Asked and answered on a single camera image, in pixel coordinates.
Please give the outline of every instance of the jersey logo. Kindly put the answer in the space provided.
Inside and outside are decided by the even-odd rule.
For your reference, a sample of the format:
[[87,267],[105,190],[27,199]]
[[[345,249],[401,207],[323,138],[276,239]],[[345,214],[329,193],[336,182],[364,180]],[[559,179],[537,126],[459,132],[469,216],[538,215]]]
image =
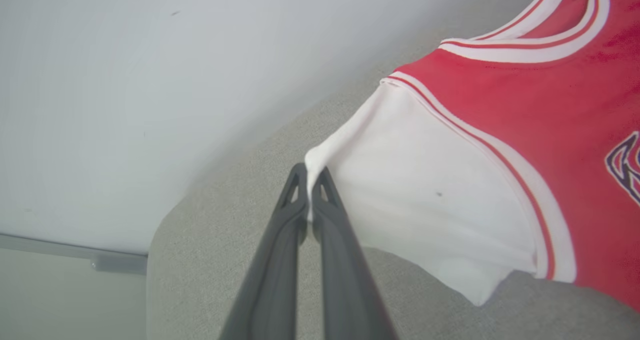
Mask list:
[[634,131],[618,144],[605,159],[608,172],[613,175],[631,198],[640,205],[640,141]]

